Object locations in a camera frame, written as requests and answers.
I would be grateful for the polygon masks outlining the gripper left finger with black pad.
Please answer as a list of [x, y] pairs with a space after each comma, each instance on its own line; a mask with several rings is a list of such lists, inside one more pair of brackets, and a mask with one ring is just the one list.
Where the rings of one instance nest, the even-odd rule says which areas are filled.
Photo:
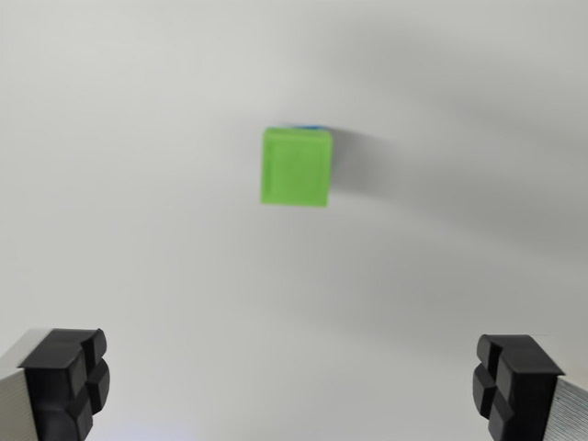
[[81, 441], [110, 386], [101, 329], [26, 331], [1, 355], [1, 438]]

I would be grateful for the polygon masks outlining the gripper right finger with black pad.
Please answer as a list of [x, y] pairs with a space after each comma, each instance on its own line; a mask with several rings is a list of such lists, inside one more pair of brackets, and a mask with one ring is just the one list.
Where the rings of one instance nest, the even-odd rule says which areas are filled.
[[483, 334], [472, 397], [494, 440], [585, 440], [587, 380], [566, 374], [527, 334]]

